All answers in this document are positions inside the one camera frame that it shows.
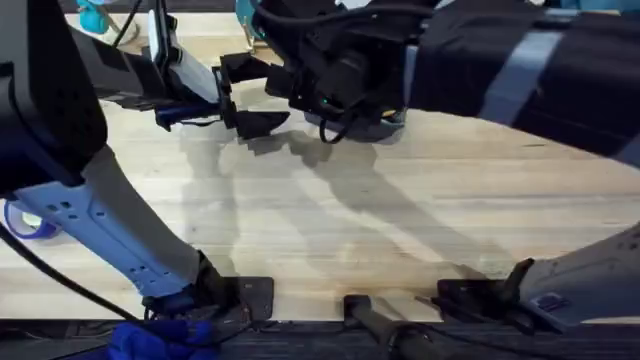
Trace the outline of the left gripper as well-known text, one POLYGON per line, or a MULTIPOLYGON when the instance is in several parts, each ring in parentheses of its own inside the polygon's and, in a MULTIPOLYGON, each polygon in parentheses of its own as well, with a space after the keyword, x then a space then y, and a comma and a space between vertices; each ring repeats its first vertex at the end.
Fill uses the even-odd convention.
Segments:
POLYGON ((289 118, 290 113, 282 111, 236 113, 231 100, 231 84, 268 78, 280 70, 278 65, 236 53, 222 56, 220 67, 207 68, 181 47, 173 47, 171 55, 177 58, 171 60, 169 74, 182 99, 166 108, 167 129, 174 124, 205 127, 222 122, 227 129, 236 128, 241 139, 250 140, 269 136, 289 118))

